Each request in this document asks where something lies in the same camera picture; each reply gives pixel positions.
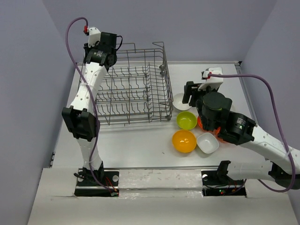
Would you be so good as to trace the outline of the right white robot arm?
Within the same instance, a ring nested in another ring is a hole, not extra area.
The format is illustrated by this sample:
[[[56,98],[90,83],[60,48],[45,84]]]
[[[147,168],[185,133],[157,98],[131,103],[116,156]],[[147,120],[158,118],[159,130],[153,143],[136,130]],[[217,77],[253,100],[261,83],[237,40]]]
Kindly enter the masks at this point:
[[[220,84],[194,83],[184,86],[182,102],[196,107],[201,127],[221,140],[250,149],[264,157],[259,164],[221,161],[215,173],[219,183],[231,180],[270,180],[284,188],[300,188],[300,152],[269,135],[254,120],[231,111],[232,100],[218,92]]]

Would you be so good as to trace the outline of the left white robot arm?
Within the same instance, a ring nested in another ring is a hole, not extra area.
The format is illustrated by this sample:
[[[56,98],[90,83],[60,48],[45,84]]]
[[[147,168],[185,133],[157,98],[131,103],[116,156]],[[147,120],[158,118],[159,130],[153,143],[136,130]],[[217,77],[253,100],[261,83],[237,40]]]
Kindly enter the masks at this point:
[[[80,146],[84,161],[83,178],[93,185],[99,185],[104,179],[104,167],[96,145],[100,125],[94,104],[103,78],[117,62],[117,35],[100,32],[95,27],[87,33],[89,39],[84,45],[85,71],[82,82],[70,106],[63,108],[62,117]]]

